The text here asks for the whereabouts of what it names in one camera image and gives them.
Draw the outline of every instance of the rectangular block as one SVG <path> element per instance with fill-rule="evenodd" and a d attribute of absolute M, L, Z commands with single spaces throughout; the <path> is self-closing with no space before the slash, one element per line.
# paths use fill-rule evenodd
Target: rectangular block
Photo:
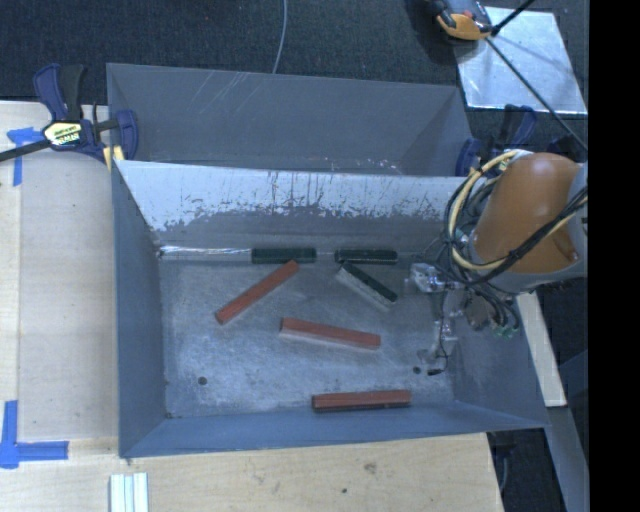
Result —
<path fill-rule="evenodd" d="M 13 129 L 48 122 L 41 104 L 22 105 L 15 116 L 3 109 L 0 124 L 12 123 L 8 128 Z M 23 108 L 24 117 L 19 115 Z M 84 106 L 86 119 L 91 119 L 91 110 Z M 108 110 L 99 107 L 97 114 L 102 121 Z M 13 169 L 13 163 L 3 164 L 5 168 Z M 11 188 L 11 181 L 0 181 L 0 188 Z M 17 396 L 7 397 L 20 403 L 18 439 L 115 436 L 111 177 L 106 166 L 93 158 L 45 150 L 23 157 L 19 189 L 20 245 L 13 252 L 20 265 L 19 382 Z M 0 234 L 0 245 L 10 241 Z M 3 282 L 9 271 L 1 270 L 0 294 L 9 290 Z M 1 352 L 2 358 L 11 355 L 4 348 Z"/>
<path fill-rule="evenodd" d="M 251 263 L 286 263 L 295 260 L 296 263 L 314 263 L 317 253 L 313 247 L 287 248 L 254 248 L 251 249 Z"/>
<path fill-rule="evenodd" d="M 294 275 L 299 268 L 299 265 L 294 260 L 285 263 L 265 277 L 262 281 L 255 284 L 243 294 L 229 302 L 226 306 L 223 306 L 216 311 L 216 320 L 220 324 L 227 323 L 229 320 L 242 313 L 254 302 L 260 300 L 267 293 L 280 286 L 283 282 Z"/>
<path fill-rule="evenodd" d="M 380 336 L 377 334 L 308 322 L 297 318 L 283 318 L 280 324 L 280 335 L 294 339 L 328 341 L 369 350 L 380 347 Z"/>
<path fill-rule="evenodd" d="M 338 249 L 334 253 L 336 263 L 366 263 L 368 265 L 395 265 L 398 253 L 390 249 Z"/>
<path fill-rule="evenodd" d="M 109 512 L 148 512 L 149 483 L 147 473 L 111 475 Z"/>
<path fill-rule="evenodd" d="M 395 292 L 348 261 L 342 265 L 336 279 L 376 305 L 388 308 L 398 300 Z"/>
<path fill-rule="evenodd" d="M 311 397 L 311 407 L 315 411 L 383 409 L 386 407 L 406 407 L 410 403 L 411 391 L 407 389 L 326 393 Z"/>

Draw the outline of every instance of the blue clamp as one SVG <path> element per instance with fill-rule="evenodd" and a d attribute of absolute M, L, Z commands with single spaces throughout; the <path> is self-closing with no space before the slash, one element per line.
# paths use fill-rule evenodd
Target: blue clamp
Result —
<path fill-rule="evenodd" d="M 7 132 L 7 137 L 13 142 L 17 147 L 22 146 L 23 144 L 30 144 L 32 142 L 39 142 L 44 140 L 44 136 L 38 130 L 34 130 L 32 127 L 29 128 L 20 128 L 18 130 L 9 130 Z M 13 164 L 13 186 L 17 187 L 22 183 L 22 157 L 19 156 L 16 158 L 16 161 Z"/>
<path fill-rule="evenodd" d="M 527 105 L 505 106 L 505 118 L 501 131 L 501 138 L 506 147 L 516 149 L 524 146 L 533 135 L 538 114 Z"/>
<path fill-rule="evenodd" d="M 462 146 L 456 161 L 455 176 L 466 178 L 469 171 L 473 167 L 478 168 L 480 163 L 480 151 L 482 150 L 482 141 L 474 137 L 469 137 Z"/>
<path fill-rule="evenodd" d="M 19 443 L 18 401 L 5 402 L 0 441 L 0 468 L 16 469 L 21 462 L 41 460 L 67 460 L 69 441 Z"/>
<path fill-rule="evenodd" d="M 47 135 L 47 129 L 61 121 L 79 124 L 81 127 L 74 140 L 54 142 L 50 146 L 51 149 L 76 151 L 105 163 L 104 149 L 106 146 L 100 140 L 100 131 L 118 128 L 122 151 L 126 158 L 133 158 L 138 148 L 138 129 L 133 111 L 116 112 L 116 119 L 112 122 L 98 123 L 95 110 L 93 124 L 89 120 L 82 119 L 79 90 L 85 71 L 86 69 L 82 65 L 62 67 L 59 64 L 49 64 L 33 77 L 38 100 L 47 107 L 51 114 L 51 124 L 45 127 L 43 134 Z"/>

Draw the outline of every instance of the bin floor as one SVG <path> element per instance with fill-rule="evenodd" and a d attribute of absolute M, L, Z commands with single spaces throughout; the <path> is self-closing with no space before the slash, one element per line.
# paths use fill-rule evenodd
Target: bin floor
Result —
<path fill-rule="evenodd" d="M 335 276 L 332 255 L 300 270 L 225 325 L 214 313 L 278 265 L 166 261 L 160 265 L 167 411 L 174 417 L 310 407 L 311 396 L 406 388 L 413 403 L 453 400 L 449 372 L 427 376 L 420 350 L 435 336 L 429 297 L 404 294 L 408 262 L 361 269 L 398 294 L 383 311 Z M 379 334 L 371 351 L 286 340 L 282 317 Z"/>

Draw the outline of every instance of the clamp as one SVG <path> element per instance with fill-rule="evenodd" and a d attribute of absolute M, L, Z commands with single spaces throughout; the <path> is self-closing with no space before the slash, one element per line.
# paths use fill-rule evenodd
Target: clamp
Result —
<path fill-rule="evenodd" d="M 85 72 L 86 68 L 80 64 L 49 64 L 35 74 L 36 95 L 49 110 L 51 122 L 41 130 L 42 140 L 0 153 L 0 162 L 51 148 L 82 153 L 109 166 L 111 148 L 101 141 L 100 133 L 116 128 L 122 155 L 133 158 L 138 148 L 138 127 L 132 110 L 119 110 L 115 118 L 98 122 L 94 105 L 93 122 L 83 118 L 78 98 Z"/>

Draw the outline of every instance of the sticker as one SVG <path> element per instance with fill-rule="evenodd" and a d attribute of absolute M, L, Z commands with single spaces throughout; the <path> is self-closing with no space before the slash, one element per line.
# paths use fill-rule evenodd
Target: sticker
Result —
<path fill-rule="evenodd" d="M 52 146 L 75 148 L 84 142 L 80 123 L 53 123 L 43 131 Z"/>

